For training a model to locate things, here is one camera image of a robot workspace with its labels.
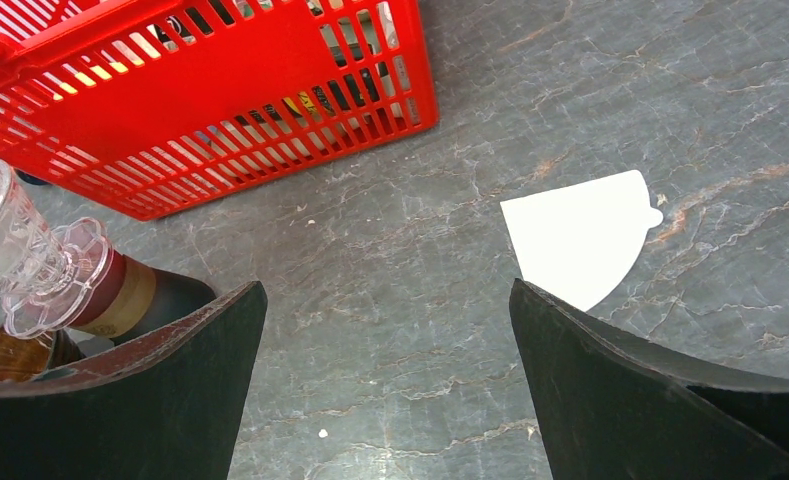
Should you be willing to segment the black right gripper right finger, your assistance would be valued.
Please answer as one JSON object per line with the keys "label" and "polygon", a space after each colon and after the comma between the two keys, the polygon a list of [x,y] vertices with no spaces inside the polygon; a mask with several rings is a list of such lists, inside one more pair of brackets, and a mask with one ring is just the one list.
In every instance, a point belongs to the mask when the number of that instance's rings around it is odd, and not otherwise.
{"label": "black right gripper right finger", "polygon": [[652,343],[516,280],[509,312],[556,479],[789,479],[789,379]]}

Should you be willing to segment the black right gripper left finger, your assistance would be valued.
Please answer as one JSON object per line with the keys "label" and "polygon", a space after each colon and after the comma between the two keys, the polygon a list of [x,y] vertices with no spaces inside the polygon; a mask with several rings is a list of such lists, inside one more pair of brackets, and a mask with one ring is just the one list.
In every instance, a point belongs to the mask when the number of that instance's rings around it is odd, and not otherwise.
{"label": "black right gripper left finger", "polygon": [[251,281],[29,382],[0,382],[0,479],[224,479],[268,299]]}

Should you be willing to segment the clear glass coffee dripper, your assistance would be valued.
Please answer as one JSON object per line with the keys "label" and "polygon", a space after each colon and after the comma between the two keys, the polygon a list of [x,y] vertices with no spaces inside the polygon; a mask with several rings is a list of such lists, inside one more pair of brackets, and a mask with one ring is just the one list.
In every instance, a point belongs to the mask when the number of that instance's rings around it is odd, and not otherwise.
{"label": "clear glass coffee dripper", "polygon": [[105,226],[83,217],[50,227],[0,160],[0,301],[4,329],[29,339],[69,326],[111,263]]}

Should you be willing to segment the brown plastic coffee dripper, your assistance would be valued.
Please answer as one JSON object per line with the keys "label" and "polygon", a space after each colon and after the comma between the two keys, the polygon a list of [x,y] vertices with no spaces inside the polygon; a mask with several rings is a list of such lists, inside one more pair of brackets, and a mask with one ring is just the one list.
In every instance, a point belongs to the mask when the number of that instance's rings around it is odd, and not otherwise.
{"label": "brown plastic coffee dripper", "polygon": [[63,330],[20,339],[0,328],[0,382],[26,382],[84,358],[77,343]]}

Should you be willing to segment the red and black coffee server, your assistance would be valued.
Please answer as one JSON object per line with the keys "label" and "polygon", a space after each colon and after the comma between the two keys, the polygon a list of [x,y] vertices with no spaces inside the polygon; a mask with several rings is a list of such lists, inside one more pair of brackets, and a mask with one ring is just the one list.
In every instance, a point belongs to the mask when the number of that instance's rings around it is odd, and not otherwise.
{"label": "red and black coffee server", "polygon": [[149,267],[117,251],[69,327],[120,345],[183,318],[217,298],[201,280]]}

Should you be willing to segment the red plastic shopping basket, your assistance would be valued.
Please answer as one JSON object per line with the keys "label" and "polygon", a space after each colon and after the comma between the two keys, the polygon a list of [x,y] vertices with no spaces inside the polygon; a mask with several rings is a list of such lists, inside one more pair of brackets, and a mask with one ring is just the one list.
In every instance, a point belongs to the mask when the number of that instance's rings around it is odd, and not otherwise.
{"label": "red plastic shopping basket", "polygon": [[414,1],[0,1],[0,159],[138,220],[438,119]]}

